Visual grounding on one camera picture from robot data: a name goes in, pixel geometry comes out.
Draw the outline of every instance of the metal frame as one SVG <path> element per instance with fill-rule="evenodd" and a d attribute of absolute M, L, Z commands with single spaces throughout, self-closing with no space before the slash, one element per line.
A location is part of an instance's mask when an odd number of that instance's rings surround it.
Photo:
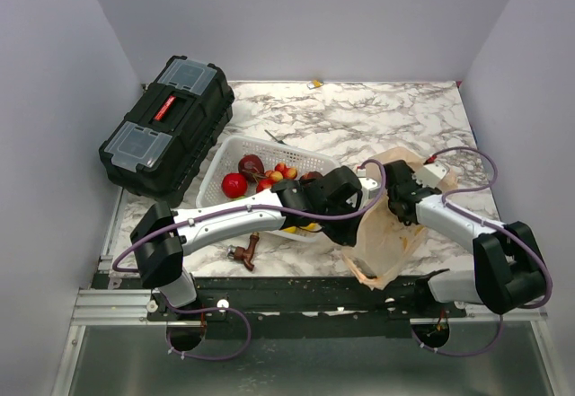
<path fill-rule="evenodd" d="M 104 238 L 98 272 L 111 270 L 111 251 L 118 236 L 121 219 L 128 194 L 119 189 L 111 221 Z M 64 353 L 57 372 L 52 396 L 69 394 L 74 380 L 75 368 L 80 356 L 86 326 L 165 326 L 166 322 L 150 322 L 146 319 L 146 305 L 150 300 L 149 290 L 115 290 L 111 284 L 107 290 L 80 290 L 72 315 L 70 330 Z M 497 315 L 484 306 L 461 304 L 467 311 L 465 318 L 453 318 L 451 322 L 496 321 Z M 551 391 L 558 396 L 569 394 L 569 385 L 553 345 L 545 320 L 547 312 L 537 310 L 515 310 L 505 316 L 506 321 L 530 321 L 535 341 L 543 359 Z M 432 322 L 427 319 L 412 319 L 411 324 Z M 170 325 L 199 326 L 199 321 L 171 321 Z"/>

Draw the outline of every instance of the brown faucet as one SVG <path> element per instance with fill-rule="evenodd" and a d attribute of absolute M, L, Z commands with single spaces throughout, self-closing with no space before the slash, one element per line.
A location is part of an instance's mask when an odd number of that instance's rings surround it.
<path fill-rule="evenodd" d="M 233 246 L 230 245 L 227 249 L 227 256 L 233 260 L 239 260 L 243 263 L 245 268 L 250 271 L 253 271 L 253 255 L 255 254 L 255 245 L 258 243 L 260 239 L 259 233 L 252 233 L 250 235 L 250 244 L 247 248 L 242 248 L 241 246 Z"/>

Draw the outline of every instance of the toolbox lid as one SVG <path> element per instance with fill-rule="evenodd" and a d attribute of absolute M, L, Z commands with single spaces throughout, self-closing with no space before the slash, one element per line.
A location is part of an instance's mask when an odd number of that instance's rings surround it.
<path fill-rule="evenodd" d="M 115 166 L 136 172 L 138 164 L 152 167 L 171 139 L 165 133 L 125 122 L 104 152 L 112 154 L 111 163 Z"/>
<path fill-rule="evenodd" d="M 214 68 L 197 61 L 176 59 L 168 66 L 157 82 L 201 95 L 216 72 Z"/>

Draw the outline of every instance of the toolbox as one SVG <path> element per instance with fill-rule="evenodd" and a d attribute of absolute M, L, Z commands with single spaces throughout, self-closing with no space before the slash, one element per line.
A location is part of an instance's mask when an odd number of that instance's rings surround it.
<path fill-rule="evenodd" d="M 133 194 L 177 207 L 232 118 L 233 101 L 220 68 L 170 58 L 100 146 L 108 178 Z"/>

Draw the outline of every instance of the white wall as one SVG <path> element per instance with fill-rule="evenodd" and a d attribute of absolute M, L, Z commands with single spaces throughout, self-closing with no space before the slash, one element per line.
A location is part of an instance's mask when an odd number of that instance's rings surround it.
<path fill-rule="evenodd" d="M 501 215 L 535 231 L 554 276 L 552 332 L 575 389 L 575 0 L 510 0 L 464 79 Z"/>
<path fill-rule="evenodd" d="M 98 146 L 138 82 L 96 0 L 0 0 L 0 394 L 46 395 L 115 195 Z"/>
<path fill-rule="evenodd" d="M 508 0 L 99 1 L 147 82 L 173 54 L 233 79 L 460 79 Z"/>

